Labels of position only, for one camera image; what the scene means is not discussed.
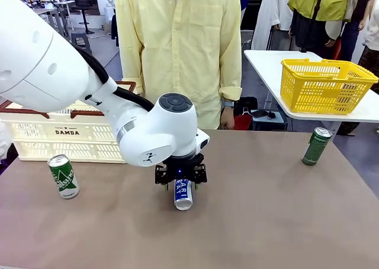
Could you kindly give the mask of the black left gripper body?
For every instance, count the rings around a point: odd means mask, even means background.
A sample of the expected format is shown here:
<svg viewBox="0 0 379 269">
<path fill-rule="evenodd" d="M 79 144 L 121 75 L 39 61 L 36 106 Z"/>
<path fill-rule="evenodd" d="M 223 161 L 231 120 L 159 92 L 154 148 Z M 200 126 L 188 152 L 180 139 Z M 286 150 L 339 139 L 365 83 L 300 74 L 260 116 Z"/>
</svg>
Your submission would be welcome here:
<svg viewBox="0 0 379 269">
<path fill-rule="evenodd" d="M 189 180 L 196 184 L 206 183 L 207 173 L 203 160 L 202 153 L 192 158 L 170 157 L 163 161 L 164 166 L 155 166 L 155 184 L 167 185 L 174 180 Z"/>
</svg>

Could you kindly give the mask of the person's left hand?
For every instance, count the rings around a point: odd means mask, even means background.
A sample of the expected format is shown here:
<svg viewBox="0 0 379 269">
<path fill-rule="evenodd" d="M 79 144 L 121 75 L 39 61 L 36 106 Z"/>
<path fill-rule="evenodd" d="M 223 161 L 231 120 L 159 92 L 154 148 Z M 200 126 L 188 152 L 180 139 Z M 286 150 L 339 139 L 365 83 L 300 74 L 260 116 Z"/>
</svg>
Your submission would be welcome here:
<svg viewBox="0 0 379 269">
<path fill-rule="evenodd" d="M 222 130 L 233 130 L 235 127 L 234 108 L 224 107 L 220 117 L 220 128 Z"/>
</svg>

